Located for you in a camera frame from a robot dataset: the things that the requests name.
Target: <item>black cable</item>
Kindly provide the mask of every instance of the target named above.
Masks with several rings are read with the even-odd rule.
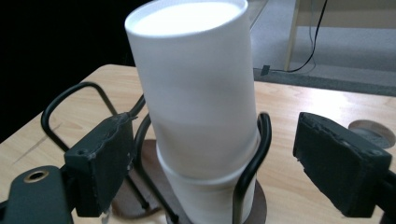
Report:
[[[270,70],[270,71],[272,71],[272,72],[293,73],[293,72],[299,71],[299,70],[302,69],[304,66],[306,66],[306,65],[309,63],[309,61],[311,61],[311,59],[312,59],[312,57],[314,56],[314,53],[315,53],[315,48],[316,48],[316,46],[317,46],[317,38],[318,38],[319,27],[320,27],[321,21],[322,21],[322,19],[323,19],[323,15],[324,15],[324,11],[325,11],[325,9],[326,9],[326,6],[327,6],[327,0],[324,2],[323,8],[322,8],[322,10],[321,10],[321,12],[320,12],[320,18],[319,18],[319,21],[318,21],[317,30],[315,31],[314,47],[313,47],[313,49],[312,49],[311,55],[309,56],[308,60],[306,60],[306,62],[305,62],[301,67],[296,68],[296,69],[293,69],[293,70],[284,71],[284,70],[281,70],[281,69],[274,69],[274,70]]]

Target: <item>gray floor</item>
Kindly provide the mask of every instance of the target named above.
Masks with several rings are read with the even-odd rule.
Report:
[[[256,80],[396,96],[396,30],[393,29],[320,27],[314,60],[295,73],[271,72],[285,66],[293,3],[268,0],[252,25]],[[316,27],[311,27],[312,34],[315,30]],[[309,27],[297,27],[289,69],[303,65],[311,50]],[[267,75],[262,73],[264,65],[271,69]]]

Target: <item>white cup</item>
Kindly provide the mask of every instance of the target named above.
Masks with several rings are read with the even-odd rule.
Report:
[[[190,184],[240,174],[260,138],[248,2],[152,1],[127,17],[125,30],[164,170]],[[186,186],[181,178],[176,185]],[[180,201],[181,192],[194,194],[178,189]]]

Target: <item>wooden tabletop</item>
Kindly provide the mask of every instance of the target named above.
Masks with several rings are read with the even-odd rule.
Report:
[[[134,67],[105,65],[84,81],[99,84],[117,111],[129,111],[142,95]],[[357,119],[384,124],[396,132],[396,98],[343,91],[255,83],[257,113],[271,117],[273,138],[269,153],[257,178],[267,200],[266,223],[379,223],[378,207],[372,218],[347,218],[305,175],[303,166],[292,155],[297,118],[300,112],[321,115],[347,127]],[[144,108],[141,114],[146,115]],[[111,116],[93,88],[82,89],[63,101],[52,113],[51,128],[70,147],[100,121]],[[133,122],[136,130],[144,116]],[[0,145],[0,201],[8,198],[10,183],[21,173],[43,165],[64,165],[64,153],[45,135],[41,114]],[[150,128],[147,138],[155,138]],[[396,155],[396,147],[387,149]],[[396,172],[393,162],[390,170]],[[100,218],[77,217],[75,223],[101,223]],[[109,223],[166,223],[162,211],[134,221],[111,217]]]

